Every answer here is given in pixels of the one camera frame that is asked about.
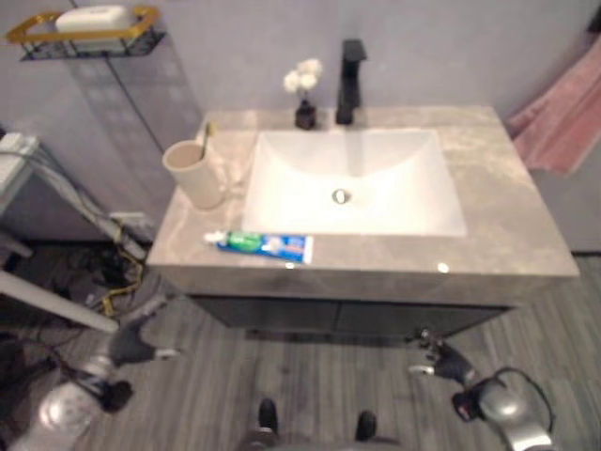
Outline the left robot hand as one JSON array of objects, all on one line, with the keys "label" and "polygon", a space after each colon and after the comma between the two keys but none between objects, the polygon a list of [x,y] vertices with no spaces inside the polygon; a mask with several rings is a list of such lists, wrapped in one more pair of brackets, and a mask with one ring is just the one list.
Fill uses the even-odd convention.
[{"label": "left robot hand", "polygon": [[170,360],[181,354],[181,350],[175,348],[151,345],[142,337],[143,328],[171,300],[171,297],[165,295],[153,296],[124,318],[118,331],[108,339],[105,348],[106,356],[114,367]]}]

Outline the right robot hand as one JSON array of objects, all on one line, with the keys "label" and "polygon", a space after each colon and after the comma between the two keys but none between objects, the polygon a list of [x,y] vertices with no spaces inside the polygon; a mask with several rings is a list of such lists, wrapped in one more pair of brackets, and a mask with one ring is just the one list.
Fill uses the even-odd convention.
[{"label": "right robot hand", "polygon": [[427,351],[426,357],[429,359],[429,364],[411,365],[408,368],[409,373],[455,381],[464,388],[477,383],[478,373],[475,367],[440,335],[422,328],[405,341],[416,343],[421,350]]}]

